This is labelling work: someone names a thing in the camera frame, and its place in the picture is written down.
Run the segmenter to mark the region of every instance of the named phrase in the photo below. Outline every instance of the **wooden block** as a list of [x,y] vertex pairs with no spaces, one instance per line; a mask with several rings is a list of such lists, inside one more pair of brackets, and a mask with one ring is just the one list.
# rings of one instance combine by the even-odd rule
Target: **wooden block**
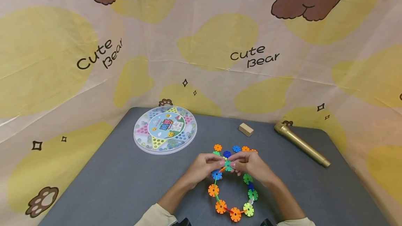
[[246,136],[250,137],[252,133],[254,132],[254,129],[251,127],[247,126],[245,123],[241,123],[239,126],[239,130],[245,134]]

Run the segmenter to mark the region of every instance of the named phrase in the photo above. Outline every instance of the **dark blue snowflake block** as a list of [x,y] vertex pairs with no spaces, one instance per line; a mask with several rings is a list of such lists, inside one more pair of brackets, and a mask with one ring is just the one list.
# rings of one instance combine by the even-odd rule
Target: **dark blue snowflake block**
[[229,151],[224,152],[224,157],[229,158],[232,154]]

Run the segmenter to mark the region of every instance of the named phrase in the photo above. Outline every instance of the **orange snowflake block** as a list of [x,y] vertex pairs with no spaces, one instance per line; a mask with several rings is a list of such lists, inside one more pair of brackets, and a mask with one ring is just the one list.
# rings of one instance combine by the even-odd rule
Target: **orange snowflake block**
[[216,208],[216,212],[223,214],[226,212],[226,203],[223,200],[219,200],[221,203],[219,204],[219,202],[216,202],[215,204],[215,208]]
[[240,210],[236,207],[231,208],[230,210],[232,211],[232,212],[230,212],[230,219],[232,219],[232,221],[234,221],[235,223],[240,221],[240,218],[241,218]]
[[211,195],[212,197],[215,197],[215,194],[219,195],[219,188],[218,188],[218,185],[215,185],[215,184],[209,185],[208,193],[209,193],[209,195]]
[[214,146],[214,149],[215,149],[215,151],[220,151],[220,150],[222,150],[222,146],[221,145],[219,145],[219,144],[216,144],[215,146]]

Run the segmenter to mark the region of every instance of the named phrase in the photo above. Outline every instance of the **fabric backdrop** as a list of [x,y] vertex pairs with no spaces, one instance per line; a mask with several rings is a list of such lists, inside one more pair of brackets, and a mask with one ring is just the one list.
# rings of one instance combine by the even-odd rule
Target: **fabric backdrop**
[[2,225],[37,225],[129,108],[168,104],[324,130],[402,225],[401,2],[3,0]]

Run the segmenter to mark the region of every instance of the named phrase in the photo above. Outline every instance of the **person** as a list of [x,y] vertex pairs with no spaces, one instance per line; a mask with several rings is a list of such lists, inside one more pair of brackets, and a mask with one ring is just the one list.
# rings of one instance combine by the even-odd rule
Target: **person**
[[[232,173],[236,172],[240,176],[242,172],[247,172],[272,193],[284,219],[277,226],[315,226],[306,217],[285,184],[256,152],[238,152],[231,155],[228,160],[231,161]],[[177,223],[172,214],[184,195],[211,175],[211,171],[222,168],[224,164],[223,157],[215,154],[199,154],[184,175],[145,212],[135,226],[171,226]]]

